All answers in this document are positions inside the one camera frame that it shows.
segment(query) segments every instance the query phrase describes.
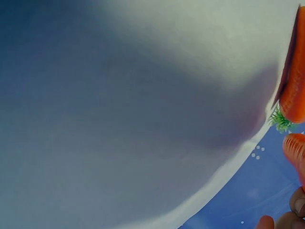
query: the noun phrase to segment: carrot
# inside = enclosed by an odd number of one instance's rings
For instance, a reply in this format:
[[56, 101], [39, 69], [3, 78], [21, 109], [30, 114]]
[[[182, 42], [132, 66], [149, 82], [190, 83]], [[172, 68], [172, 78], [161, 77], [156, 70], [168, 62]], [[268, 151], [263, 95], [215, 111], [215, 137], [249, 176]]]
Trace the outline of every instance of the carrot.
[[283, 117], [288, 121], [295, 124], [305, 122], [305, 7], [298, 10], [295, 50], [279, 104]]
[[295, 167], [305, 191], [305, 135], [288, 134], [283, 140], [283, 152]]

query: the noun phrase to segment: finger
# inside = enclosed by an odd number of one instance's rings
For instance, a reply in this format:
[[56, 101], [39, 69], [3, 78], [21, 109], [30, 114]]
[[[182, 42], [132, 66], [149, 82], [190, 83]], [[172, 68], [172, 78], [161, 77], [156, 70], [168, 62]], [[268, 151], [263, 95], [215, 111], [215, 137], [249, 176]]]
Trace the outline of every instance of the finger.
[[275, 222], [270, 216], [262, 216], [255, 229], [274, 229]]
[[292, 194], [289, 206], [298, 217], [305, 217], [305, 193], [302, 187], [298, 188], [294, 194]]
[[276, 222], [275, 229], [305, 229], [305, 221], [293, 212], [287, 212]]

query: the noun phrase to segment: blue surface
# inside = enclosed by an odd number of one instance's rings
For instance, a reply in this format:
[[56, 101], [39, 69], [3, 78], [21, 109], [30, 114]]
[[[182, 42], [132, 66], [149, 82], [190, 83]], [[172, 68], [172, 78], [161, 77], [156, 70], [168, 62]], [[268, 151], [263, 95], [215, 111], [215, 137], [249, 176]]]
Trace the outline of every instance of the blue surface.
[[[294, 132], [304, 130], [299, 125]], [[222, 190], [179, 229], [253, 229], [262, 215], [277, 219], [289, 211], [300, 184], [283, 155], [286, 134], [272, 127]]]

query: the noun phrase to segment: fingertip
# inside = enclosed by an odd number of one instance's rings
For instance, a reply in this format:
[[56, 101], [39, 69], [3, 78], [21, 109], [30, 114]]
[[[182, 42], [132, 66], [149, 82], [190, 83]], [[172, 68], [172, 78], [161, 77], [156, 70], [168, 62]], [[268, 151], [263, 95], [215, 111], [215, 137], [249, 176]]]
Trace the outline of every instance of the fingertip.
[[255, 229], [274, 229], [275, 222], [271, 216], [262, 216]]

